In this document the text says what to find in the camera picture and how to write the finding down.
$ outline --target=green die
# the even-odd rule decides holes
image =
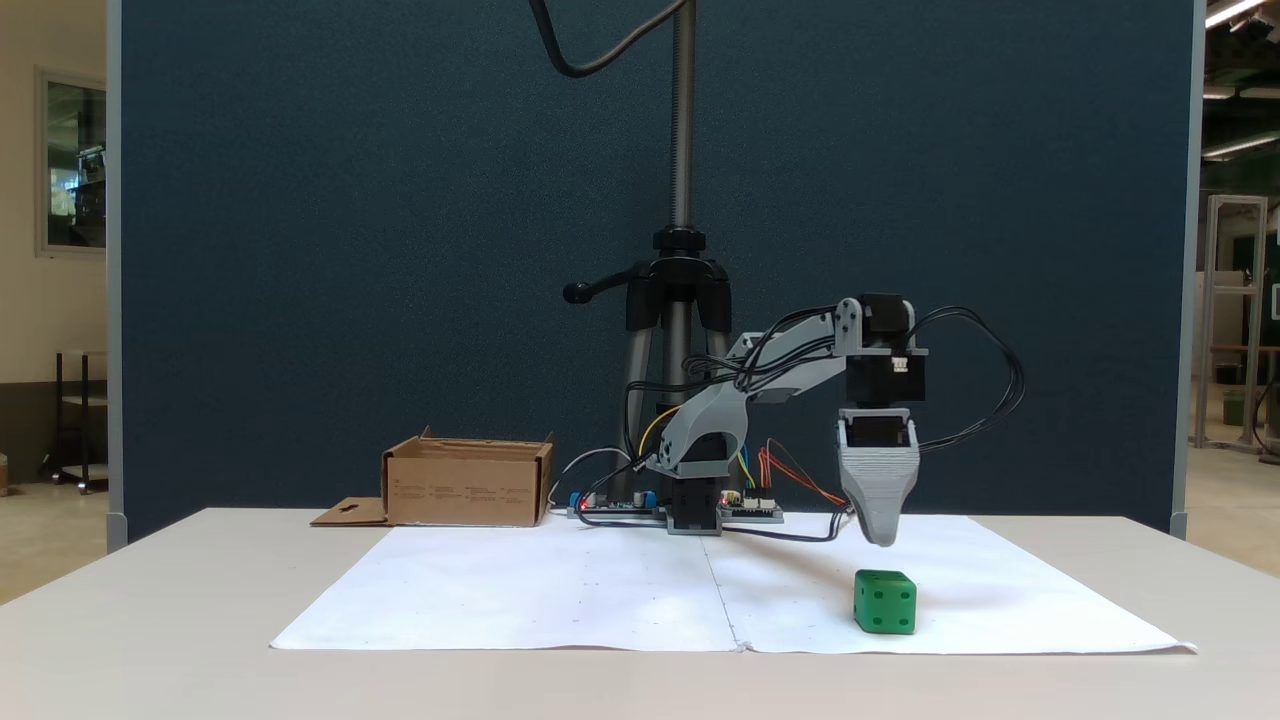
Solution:
[[[854,619],[868,633],[910,635],[915,632],[915,583],[897,570],[859,570]]]

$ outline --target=floor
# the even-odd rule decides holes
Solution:
[[[1239,437],[1217,406],[1219,434]],[[73,484],[24,484],[0,497],[0,605],[102,557],[106,503],[105,492],[82,497]],[[1280,577],[1280,466],[1189,448],[1187,509],[1190,542]]]
[[[108,493],[15,486],[0,497],[0,605],[106,555]]]

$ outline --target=cardboard box flap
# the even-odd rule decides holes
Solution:
[[[383,509],[380,497],[348,497],[311,520],[312,528],[385,524],[387,510]]]

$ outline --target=cardboard box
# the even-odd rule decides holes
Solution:
[[[554,452],[553,436],[447,439],[428,428],[383,454],[380,498],[348,497],[311,524],[531,528],[549,505]]]

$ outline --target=table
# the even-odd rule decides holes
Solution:
[[[1280,579],[1124,519],[977,518],[1201,655],[269,650],[388,532],[308,528],[317,514],[205,510],[0,606],[0,715],[558,717],[602,707],[575,707],[572,687],[609,683],[636,702],[600,716],[644,720],[1203,720],[1280,706]],[[740,703],[717,692],[735,688]]]

